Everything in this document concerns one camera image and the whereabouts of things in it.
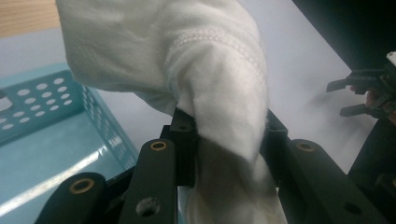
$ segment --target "white table surface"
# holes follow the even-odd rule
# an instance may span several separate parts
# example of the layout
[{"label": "white table surface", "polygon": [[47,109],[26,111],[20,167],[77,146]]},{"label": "white table surface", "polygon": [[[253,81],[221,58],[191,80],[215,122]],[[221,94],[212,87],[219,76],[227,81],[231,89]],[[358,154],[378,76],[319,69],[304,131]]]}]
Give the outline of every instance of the white table surface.
[{"label": "white table surface", "polygon": [[[326,93],[330,81],[350,70],[291,0],[241,0],[262,31],[268,61],[271,109],[290,130],[290,138],[322,145],[347,172],[372,129],[367,116],[342,118],[343,106],[364,97],[351,91]],[[0,38],[0,77],[51,63],[64,63],[60,29]],[[132,93],[100,91],[137,148],[159,137],[171,118]]]}]

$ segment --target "white cloth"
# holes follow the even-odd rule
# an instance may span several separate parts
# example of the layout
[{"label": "white cloth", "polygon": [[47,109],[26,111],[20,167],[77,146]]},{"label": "white cloth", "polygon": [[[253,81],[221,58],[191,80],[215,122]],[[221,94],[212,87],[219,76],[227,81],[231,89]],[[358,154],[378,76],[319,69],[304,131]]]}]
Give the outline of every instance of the white cloth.
[{"label": "white cloth", "polygon": [[235,0],[57,0],[74,78],[133,91],[195,117],[204,138],[189,224],[284,223],[259,155],[266,64],[256,23]]}]

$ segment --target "light blue plastic basket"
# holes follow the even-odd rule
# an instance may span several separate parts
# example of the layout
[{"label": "light blue plastic basket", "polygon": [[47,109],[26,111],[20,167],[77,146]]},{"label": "light blue plastic basket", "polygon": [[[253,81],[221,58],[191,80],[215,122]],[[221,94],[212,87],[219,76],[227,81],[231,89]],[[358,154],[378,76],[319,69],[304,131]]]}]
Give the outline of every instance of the light blue plastic basket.
[{"label": "light blue plastic basket", "polygon": [[62,180],[81,172],[109,179],[137,150],[97,91],[66,64],[0,79],[0,223],[33,223]]}]

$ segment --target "stitched seam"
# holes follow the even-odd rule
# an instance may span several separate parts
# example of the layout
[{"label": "stitched seam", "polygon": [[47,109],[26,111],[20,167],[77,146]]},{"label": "stitched seam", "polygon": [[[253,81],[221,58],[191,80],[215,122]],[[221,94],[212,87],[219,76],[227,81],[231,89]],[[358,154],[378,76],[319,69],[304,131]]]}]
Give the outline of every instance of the stitched seam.
[{"label": "stitched seam", "polygon": [[230,46],[231,48],[238,51],[245,58],[245,60],[247,60],[253,66],[254,69],[256,69],[259,73],[263,74],[263,71],[259,67],[257,60],[252,56],[252,54],[245,45],[225,35],[223,32],[219,32],[214,29],[194,30],[181,35],[177,40],[175,40],[175,42],[172,44],[171,48],[169,49],[165,60],[165,67],[168,66],[169,61],[171,60],[174,52],[178,48],[186,44],[189,44],[191,42],[206,41],[206,40],[216,41],[225,44],[227,46]]}]

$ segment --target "wooden surface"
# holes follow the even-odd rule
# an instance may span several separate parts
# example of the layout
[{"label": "wooden surface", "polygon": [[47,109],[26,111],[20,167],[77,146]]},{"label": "wooden surface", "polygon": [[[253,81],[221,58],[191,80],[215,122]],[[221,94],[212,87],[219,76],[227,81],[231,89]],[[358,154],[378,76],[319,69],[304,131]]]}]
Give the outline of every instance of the wooden surface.
[{"label": "wooden surface", "polygon": [[59,25],[55,0],[0,0],[0,37]]}]

